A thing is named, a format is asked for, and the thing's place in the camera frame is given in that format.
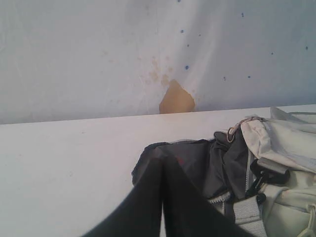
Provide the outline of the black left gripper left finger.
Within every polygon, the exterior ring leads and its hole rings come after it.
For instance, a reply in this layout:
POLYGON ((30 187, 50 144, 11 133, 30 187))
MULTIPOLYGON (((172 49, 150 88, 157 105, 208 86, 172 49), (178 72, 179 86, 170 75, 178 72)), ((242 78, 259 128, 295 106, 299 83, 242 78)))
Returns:
POLYGON ((85 237, 159 237, 163 164, 153 159, 123 202, 85 237))

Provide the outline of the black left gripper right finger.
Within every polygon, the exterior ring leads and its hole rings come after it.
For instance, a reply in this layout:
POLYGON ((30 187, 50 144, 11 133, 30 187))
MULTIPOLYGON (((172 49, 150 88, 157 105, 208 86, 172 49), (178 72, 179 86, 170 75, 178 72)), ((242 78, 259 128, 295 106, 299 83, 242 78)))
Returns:
POLYGON ((174 157, 163 159, 163 213, 167 237, 248 237, 195 188, 174 157))

